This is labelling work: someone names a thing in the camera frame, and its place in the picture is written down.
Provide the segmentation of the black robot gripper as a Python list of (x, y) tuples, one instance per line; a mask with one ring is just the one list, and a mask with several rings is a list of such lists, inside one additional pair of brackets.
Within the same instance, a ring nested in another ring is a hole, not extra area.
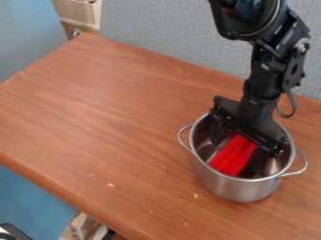
[(216, 96), (211, 109), (211, 140), (219, 145), (224, 140), (241, 134), (261, 149), (251, 158), (249, 176), (271, 176), (280, 171), (278, 157), (291, 144), (287, 130), (274, 120), (279, 98), (263, 99), (253, 95), (251, 84), (244, 84), (240, 101)]

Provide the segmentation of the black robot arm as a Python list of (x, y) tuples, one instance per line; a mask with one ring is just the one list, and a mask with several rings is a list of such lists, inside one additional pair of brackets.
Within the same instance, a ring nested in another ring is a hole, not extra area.
[(225, 147), (209, 165), (229, 176), (253, 173), (291, 144), (274, 120), (283, 95), (306, 78), (311, 29), (287, 0), (209, 0), (217, 31), (229, 40), (252, 45), (251, 76), (239, 101), (213, 98), (211, 140)]

